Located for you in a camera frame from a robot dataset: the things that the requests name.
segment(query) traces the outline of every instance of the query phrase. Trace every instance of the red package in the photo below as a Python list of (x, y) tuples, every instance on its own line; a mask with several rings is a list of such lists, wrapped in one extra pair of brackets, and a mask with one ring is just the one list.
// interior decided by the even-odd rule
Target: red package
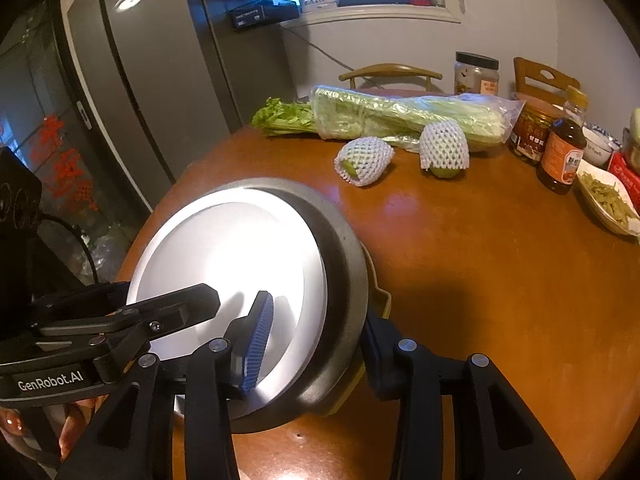
[(609, 161), (609, 167), (607, 168), (607, 171), (609, 171), (609, 173), (613, 173), (620, 179), (627, 192), (629, 193), (631, 202), (634, 203), (636, 211), (640, 211), (640, 176), (638, 176), (634, 170), (628, 167), (625, 161), (625, 157), (622, 156), (622, 153), (615, 152), (613, 154), (611, 160)]

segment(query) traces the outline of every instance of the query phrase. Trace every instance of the black jar lid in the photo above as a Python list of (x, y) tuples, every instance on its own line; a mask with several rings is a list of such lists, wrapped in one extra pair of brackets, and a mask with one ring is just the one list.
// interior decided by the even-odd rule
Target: black jar lid
[(470, 52), (456, 52), (456, 61), (468, 65), (479, 66), (480, 68), (488, 68), (489, 70), (498, 70), (500, 62), (493, 57), (480, 56)]

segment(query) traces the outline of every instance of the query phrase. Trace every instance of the plastic wrapped celery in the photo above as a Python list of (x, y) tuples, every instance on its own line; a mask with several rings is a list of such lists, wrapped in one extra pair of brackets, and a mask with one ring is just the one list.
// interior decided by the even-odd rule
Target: plastic wrapped celery
[(469, 150), (479, 151), (506, 141), (523, 105), (476, 94), (390, 98), (318, 86), (310, 105), (270, 99), (252, 123), (268, 135), (297, 131), (317, 132), (323, 139), (380, 137), (392, 146), (418, 152), (425, 126), (455, 120)]

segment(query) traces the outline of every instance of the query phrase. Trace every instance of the black shelf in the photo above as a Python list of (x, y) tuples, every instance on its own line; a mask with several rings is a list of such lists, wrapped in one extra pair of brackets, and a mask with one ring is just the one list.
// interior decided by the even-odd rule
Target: black shelf
[(235, 30), (271, 25), (271, 23), (293, 20), (300, 16), (298, 4), (290, 0), (255, 0), (229, 12), (232, 27)]

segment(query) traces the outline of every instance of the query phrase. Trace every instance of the white container on window sill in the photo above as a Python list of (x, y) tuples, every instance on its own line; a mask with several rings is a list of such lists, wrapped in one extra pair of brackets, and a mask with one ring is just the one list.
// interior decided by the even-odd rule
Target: white container on window sill
[(300, 0), (300, 10), (315, 12), (316, 10), (337, 9), (340, 0)]

